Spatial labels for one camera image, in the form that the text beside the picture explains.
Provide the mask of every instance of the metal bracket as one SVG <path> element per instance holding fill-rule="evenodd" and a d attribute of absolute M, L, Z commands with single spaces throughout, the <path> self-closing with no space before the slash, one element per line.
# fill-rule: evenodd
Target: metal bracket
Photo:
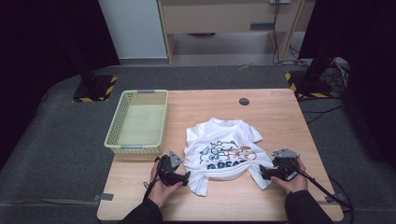
<path fill-rule="evenodd" d="M 276 158 L 299 158 L 300 155 L 294 151 L 291 151 L 290 149 L 284 147 L 280 149 L 279 151 L 275 151 L 272 153 L 273 157 Z"/>
<path fill-rule="evenodd" d="M 172 168 L 178 167 L 183 162 L 183 160 L 173 150 L 169 150 L 169 157 L 171 158 Z"/>
<path fill-rule="evenodd" d="M 114 197 L 114 194 L 102 193 L 102 194 L 93 195 L 92 200 L 94 202 L 99 202 L 101 200 L 113 201 L 113 197 Z"/>

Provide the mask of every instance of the cartoon drawing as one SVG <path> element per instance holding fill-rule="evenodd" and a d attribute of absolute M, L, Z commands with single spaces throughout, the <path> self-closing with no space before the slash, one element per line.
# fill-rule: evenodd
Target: cartoon drawing
<path fill-rule="evenodd" d="M 224 161 L 253 161 L 257 155 L 251 152 L 251 147 L 238 147 L 235 141 L 210 143 L 200 153 L 200 164 L 223 163 Z"/>

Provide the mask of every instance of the basket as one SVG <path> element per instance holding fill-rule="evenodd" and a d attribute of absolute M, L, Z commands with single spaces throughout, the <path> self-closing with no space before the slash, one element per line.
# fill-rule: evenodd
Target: basket
<path fill-rule="evenodd" d="M 168 91 L 124 91 L 105 147 L 129 158 L 153 160 L 163 153 Z"/>

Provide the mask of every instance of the hand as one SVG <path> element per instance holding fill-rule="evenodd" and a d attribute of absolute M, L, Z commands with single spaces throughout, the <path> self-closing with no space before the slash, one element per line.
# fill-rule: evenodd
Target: hand
<path fill-rule="evenodd" d="M 300 159 L 298 159 L 297 161 L 300 164 L 300 170 L 305 171 L 305 166 L 303 165 L 303 162 Z M 300 174 L 297 174 L 297 176 L 295 176 L 289 182 L 283 181 L 275 176 L 271 176 L 271 180 L 274 183 L 278 184 L 280 187 L 282 187 L 286 191 L 286 194 L 289 194 L 290 192 L 297 192 L 300 190 L 308 190 L 308 181 Z"/>
<path fill-rule="evenodd" d="M 150 182 L 154 181 L 153 179 L 154 176 L 157 174 L 157 168 L 159 163 L 160 160 L 157 160 L 151 168 Z M 158 176 L 155 181 L 156 182 L 152 187 L 148 198 L 156 203 L 159 208 L 161 208 L 165 204 L 166 200 L 183 185 L 183 182 L 178 182 L 174 186 L 166 187 L 165 184 L 161 180 L 159 180 Z"/>

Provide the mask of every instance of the black sleeve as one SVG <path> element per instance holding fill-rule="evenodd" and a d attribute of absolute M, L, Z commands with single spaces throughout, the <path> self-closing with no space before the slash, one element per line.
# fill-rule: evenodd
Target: black sleeve
<path fill-rule="evenodd" d="M 163 214 L 156 203 L 146 199 L 119 223 L 161 224 L 163 223 Z"/>
<path fill-rule="evenodd" d="M 308 190 L 291 192 L 285 201 L 290 224 L 333 223 Z"/>

